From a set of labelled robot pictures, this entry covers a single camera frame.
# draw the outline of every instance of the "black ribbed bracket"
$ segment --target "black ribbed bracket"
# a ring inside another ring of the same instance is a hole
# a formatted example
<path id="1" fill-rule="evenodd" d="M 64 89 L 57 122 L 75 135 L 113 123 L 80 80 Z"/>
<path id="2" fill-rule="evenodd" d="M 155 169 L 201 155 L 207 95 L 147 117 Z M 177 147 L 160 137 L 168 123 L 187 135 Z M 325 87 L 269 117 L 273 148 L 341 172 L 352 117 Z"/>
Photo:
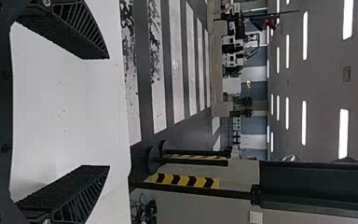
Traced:
<path id="1" fill-rule="evenodd" d="M 17 22 L 81 59 L 109 59 L 103 35 L 84 0 L 32 0 Z"/>
<path id="2" fill-rule="evenodd" d="M 30 223 L 86 223 L 108 173 L 109 166 L 80 166 L 16 205 Z"/>

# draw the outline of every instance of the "fluorescent light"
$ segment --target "fluorescent light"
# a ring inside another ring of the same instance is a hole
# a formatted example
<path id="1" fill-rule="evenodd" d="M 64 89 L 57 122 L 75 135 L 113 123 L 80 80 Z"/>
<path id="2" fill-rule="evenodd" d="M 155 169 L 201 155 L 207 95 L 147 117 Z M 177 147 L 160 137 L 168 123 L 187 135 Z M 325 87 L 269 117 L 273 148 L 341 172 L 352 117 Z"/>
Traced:
<path id="1" fill-rule="evenodd" d="M 248 45 L 245 48 L 249 49 L 249 48 L 257 48 L 257 47 L 266 47 L 267 45 Z"/>
<path id="2" fill-rule="evenodd" d="M 267 60 L 267 78 L 269 78 L 269 60 Z"/>
<path id="3" fill-rule="evenodd" d="M 277 47 L 277 74 L 279 74 L 281 72 L 281 51 L 279 49 L 279 47 Z"/>
<path id="4" fill-rule="evenodd" d="M 353 30 L 353 0 L 345 0 L 344 3 L 344 40 L 352 36 Z"/>
<path id="5" fill-rule="evenodd" d="M 267 125 L 267 143 L 269 143 L 269 125 Z"/>
<path id="6" fill-rule="evenodd" d="M 290 35 L 286 35 L 286 68 L 290 66 Z"/>
<path id="7" fill-rule="evenodd" d="M 281 0 L 277 0 L 277 13 L 281 12 Z"/>
<path id="8" fill-rule="evenodd" d="M 277 95 L 277 121 L 279 121 L 280 118 L 280 107 L 281 107 L 281 102 L 280 102 L 280 97 L 279 95 Z"/>
<path id="9" fill-rule="evenodd" d="M 261 10 L 267 10 L 267 7 L 260 7 L 260 8 L 255 8 L 255 9 L 251 9 L 251 11 L 261 11 Z"/>
<path id="10" fill-rule="evenodd" d="M 267 26 L 267 44 L 269 44 L 269 26 Z"/>
<path id="11" fill-rule="evenodd" d="M 289 130 L 289 97 L 286 97 L 286 130 Z"/>
<path id="12" fill-rule="evenodd" d="M 271 94 L 271 115 L 274 115 L 274 94 Z"/>
<path id="13" fill-rule="evenodd" d="M 339 112 L 339 149 L 338 157 L 343 159 L 348 156 L 348 126 L 350 111 L 341 109 Z"/>
<path id="14" fill-rule="evenodd" d="M 306 136 L 307 136 L 307 102 L 303 101 L 302 134 L 301 134 L 301 143 L 303 146 L 306 145 Z"/>
<path id="15" fill-rule="evenodd" d="M 303 60 L 308 59 L 308 11 L 304 12 L 303 18 Z"/>
<path id="16" fill-rule="evenodd" d="M 271 152 L 274 152 L 274 133 L 271 133 Z"/>

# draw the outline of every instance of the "cable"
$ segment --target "cable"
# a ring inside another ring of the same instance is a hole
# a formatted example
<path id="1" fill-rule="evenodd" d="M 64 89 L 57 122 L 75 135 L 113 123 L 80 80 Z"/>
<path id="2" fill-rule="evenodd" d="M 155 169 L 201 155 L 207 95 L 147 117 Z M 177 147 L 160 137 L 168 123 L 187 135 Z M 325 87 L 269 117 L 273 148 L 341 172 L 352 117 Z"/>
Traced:
<path id="1" fill-rule="evenodd" d="M 138 223 L 142 223 L 143 221 L 145 221 L 146 219 L 145 210 L 147 204 L 148 204 L 147 198 L 143 193 L 139 195 L 138 202 L 136 202 L 135 200 L 130 200 L 132 221 L 137 221 Z"/>

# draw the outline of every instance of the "black metal beam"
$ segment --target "black metal beam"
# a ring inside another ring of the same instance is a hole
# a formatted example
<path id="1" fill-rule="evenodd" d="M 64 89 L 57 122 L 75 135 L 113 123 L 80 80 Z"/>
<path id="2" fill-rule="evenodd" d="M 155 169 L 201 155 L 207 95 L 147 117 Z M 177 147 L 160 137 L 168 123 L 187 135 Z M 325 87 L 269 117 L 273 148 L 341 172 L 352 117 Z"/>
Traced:
<path id="1" fill-rule="evenodd" d="M 159 162 L 161 165 L 186 164 L 186 165 L 210 165 L 210 166 L 228 166 L 227 160 L 193 160 L 193 159 L 174 159 L 174 158 L 154 158 L 153 162 Z"/>
<path id="2" fill-rule="evenodd" d="M 167 154 L 192 155 L 192 156 L 220 156 L 226 158 L 230 156 L 230 153 L 228 151 L 197 151 L 197 150 L 165 149 L 164 155 Z"/>
<path id="3" fill-rule="evenodd" d="M 153 184 L 153 183 L 146 183 L 146 182 L 143 183 L 130 182 L 130 188 L 152 189 L 158 191 L 203 195 L 203 196 L 211 196 L 211 197 L 218 197 L 218 198 L 249 200 L 249 201 L 252 199 L 252 193 L 250 192 L 242 192 L 242 191 L 227 190 L 227 189 L 200 189 L 200 188 L 192 188 L 192 187 Z"/>

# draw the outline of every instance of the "white wall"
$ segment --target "white wall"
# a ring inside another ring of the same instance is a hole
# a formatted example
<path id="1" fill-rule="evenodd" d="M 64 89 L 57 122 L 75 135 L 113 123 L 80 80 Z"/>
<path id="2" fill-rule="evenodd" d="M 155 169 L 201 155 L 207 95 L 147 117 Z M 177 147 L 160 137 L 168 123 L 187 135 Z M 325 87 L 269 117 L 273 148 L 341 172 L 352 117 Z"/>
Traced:
<path id="1" fill-rule="evenodd" d="M 241 93 L 241 78 L 223 78 L 223 92 L 228 94 Z"/>
<path id="2" fill-rule="evenodd" d="M 110 60 L 80 60 L 18 24 L 11 28 L 14 201 L 82 164 L 111 166 L 103 196 L 129 175 L 119 5 L 118 1 L 87 2 Z"/>
<path id="3" fill-rule="evenodd" d="M 267 81 L 267 67 L 244 67 L 241 71 L 241 81 Z"/>

